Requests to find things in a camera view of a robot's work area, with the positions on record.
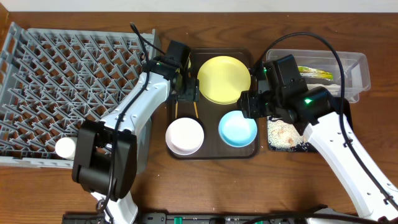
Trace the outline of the wooden chopstick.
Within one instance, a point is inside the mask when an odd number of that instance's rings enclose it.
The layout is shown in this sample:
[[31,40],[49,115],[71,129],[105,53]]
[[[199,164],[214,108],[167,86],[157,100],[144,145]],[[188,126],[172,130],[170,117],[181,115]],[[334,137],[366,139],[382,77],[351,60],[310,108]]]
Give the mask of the wooden chopstick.
[[[191,61],[190,61],[190,58],[188,58],[188,77],[189,78],[191,78],[192,76],[191,76]],[[194,101],[193,102],[193,106],[194,106],[194,110],[195,110],[195,116],[196,116],[196,119],[198,119],[198,110],[197,110],[197,103]]]
[[175,119],[178,117],[178,101],[175,102]]

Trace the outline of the light blue bowl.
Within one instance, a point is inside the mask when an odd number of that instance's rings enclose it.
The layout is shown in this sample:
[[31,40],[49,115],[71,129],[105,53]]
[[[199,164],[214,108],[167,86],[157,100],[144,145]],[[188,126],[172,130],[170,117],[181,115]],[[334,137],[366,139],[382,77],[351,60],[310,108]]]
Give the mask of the light blue bowl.
[[218,133],[227,145],[246,147],[257,136],[257,123],[254,119],[245,118],[241,111],[230,111],[220,119]]

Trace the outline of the green snack wrapper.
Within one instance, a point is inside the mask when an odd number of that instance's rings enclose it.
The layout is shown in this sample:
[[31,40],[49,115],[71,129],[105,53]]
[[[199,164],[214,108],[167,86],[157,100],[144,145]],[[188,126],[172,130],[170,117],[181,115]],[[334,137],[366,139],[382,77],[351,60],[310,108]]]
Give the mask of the green snack wrapper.
[[324,70],[310,68],[306,66],[298,66],[298,70],[303,77],[321,78],[326,80],[333,80],[333,74]]

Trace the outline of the white paper napkin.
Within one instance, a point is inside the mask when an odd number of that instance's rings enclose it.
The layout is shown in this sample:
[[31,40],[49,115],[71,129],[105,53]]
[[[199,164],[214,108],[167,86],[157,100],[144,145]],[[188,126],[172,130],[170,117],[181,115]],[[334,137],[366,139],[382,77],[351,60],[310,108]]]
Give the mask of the white paper napkin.
[[326,88],[333,96],[340,96],[341,94],[341,87],[337,84],[331,84],[331,85],[324,85],[320,83],[315,83],[315,84],[308,84],[307,87],[309,90],[314,89],[316,87],[323,87]]

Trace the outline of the white cup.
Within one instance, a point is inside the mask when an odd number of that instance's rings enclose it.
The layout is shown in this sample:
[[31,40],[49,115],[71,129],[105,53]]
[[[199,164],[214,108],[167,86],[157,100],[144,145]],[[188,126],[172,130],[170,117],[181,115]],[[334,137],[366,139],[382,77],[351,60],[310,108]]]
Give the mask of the white cup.
[[58,156],[68,159],[74,160],[75,152],[76,152],[76,137],[64,137],[59,139],[55,144],[55,152]]

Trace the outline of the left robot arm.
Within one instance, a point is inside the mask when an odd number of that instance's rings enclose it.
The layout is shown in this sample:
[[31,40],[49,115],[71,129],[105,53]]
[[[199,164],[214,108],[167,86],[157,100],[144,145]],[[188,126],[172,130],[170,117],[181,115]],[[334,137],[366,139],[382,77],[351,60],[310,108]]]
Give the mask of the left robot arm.
[[64,217],[64,223],[134,223],[138,209],[130,189],[142,129],[170,95],[199,99],[199,81],[188,75],[190,53],[189,46],[171,41],[166,53],[146,60],[136,85],[112,112],[81,124],[72,179],[96,197],[96,214]]

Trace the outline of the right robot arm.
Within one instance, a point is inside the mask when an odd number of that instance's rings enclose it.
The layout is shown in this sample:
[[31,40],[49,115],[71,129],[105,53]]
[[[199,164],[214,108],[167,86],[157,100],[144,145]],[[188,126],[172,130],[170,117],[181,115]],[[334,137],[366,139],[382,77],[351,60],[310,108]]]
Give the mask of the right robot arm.
[[344,103],[324,87],[308,89],[293,55],[262,62],[257,90],[241,93],[245,118],[273,116],[291,124],[326,160],[361,218],[397,220],[397,187],[355,136]]

